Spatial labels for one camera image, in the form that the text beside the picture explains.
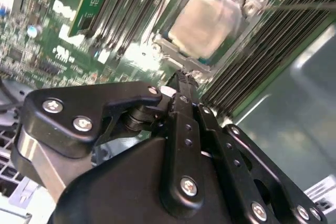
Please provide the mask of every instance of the mounting hole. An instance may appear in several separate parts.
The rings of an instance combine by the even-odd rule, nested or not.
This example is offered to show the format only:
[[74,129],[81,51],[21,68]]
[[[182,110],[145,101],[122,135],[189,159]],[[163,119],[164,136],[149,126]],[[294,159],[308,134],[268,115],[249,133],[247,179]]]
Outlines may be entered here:
[[235,165],[236,165],[237,167],[240,167],[240,162],[239,162],[238,160],[235,159],[235,160],[233,161],[233,163],[235,163]]
[[184,140],[184,143],[185,143],[185,145],[188,146],[188,147],[191,147],[191,146],[193,145],[193,141],[191,141],[190,139],[186,139],[186,140]]

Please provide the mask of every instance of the electronic component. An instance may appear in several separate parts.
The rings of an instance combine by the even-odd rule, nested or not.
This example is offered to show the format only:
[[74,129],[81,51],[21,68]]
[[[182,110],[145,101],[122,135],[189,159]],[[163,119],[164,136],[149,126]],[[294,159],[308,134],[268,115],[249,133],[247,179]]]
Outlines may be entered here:
[[59,69],[54,66],[52,63],[46,61],[46,60],[42,60],[41,62],[38,63],[37,65],[38,69],[51,75],[51,76],[55,76],[59,73]]
[[[320,1],[326,3],[336,0]],[[282,4],[308,2],[284,0]],[[277,10],[272,13],[253,38],[243,40],[245,47],[231,55],[231,64],[212,82],[202,100],[216,108],[218,114],[236,116],[242,110],[239,108],[242,102],[249,99],[272,71],[290,61],[292,53],[317,27],[329,25],[328,17],[327,10]]]
[[92,17],[83,17],[82,20],[79,22],[80,29],[86,30],[90,27],[92,23],[93,18]]
[[23,52],[16,48],[11,48],[8,53],[8,56],[16,61],[21,61],[22,55],[23,55]]
[[32,39],[35,39],[41,33],[42,33],[42,28],[40,26],[29,26],[27,29],[27,35],[29,38],[32,38]]
[[39,22],[39,16],[37,16],[35,13],[30,14],[28,24],[29,25],[36,25]]
[[81,0],[80,6],[77,10],[75,20],[69,31],[69,36],[74,36],[82,30],[88,29],[87,24],[91,18],[94,18],[103,4],[104,0]]

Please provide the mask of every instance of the ram slot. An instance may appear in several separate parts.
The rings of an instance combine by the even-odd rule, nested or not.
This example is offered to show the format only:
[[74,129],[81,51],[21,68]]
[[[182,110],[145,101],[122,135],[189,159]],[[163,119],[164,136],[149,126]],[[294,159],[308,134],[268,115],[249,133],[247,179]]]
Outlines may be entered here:
[[118,32],[129,12],[134,9],[134,3],[137,1],[138,0],[118,0],[118,4],[111,14],[106,28],[102,33],[102,39],[105,40],[106,44],[108,44],[114,34]]
[[107,28],[107,24],[111,18],[112,13],[116,11],[120,0],[105,0],[104,4],[93,21],[92,24],[92,34],[97,32],[98,34],[102,34],[102,32]]
[[129,19],[123,23],[120,30],[121,33],[116,35],[114,40],[111,41],[110,47],[116,46],[116,49],[119,49],[121,46],[122,50],[126,50],[147,13],[152,7],[154,9],[157,8],[154,2],[155,0],[140,0],[140,4],[136,5],[135,10],[130,13]]

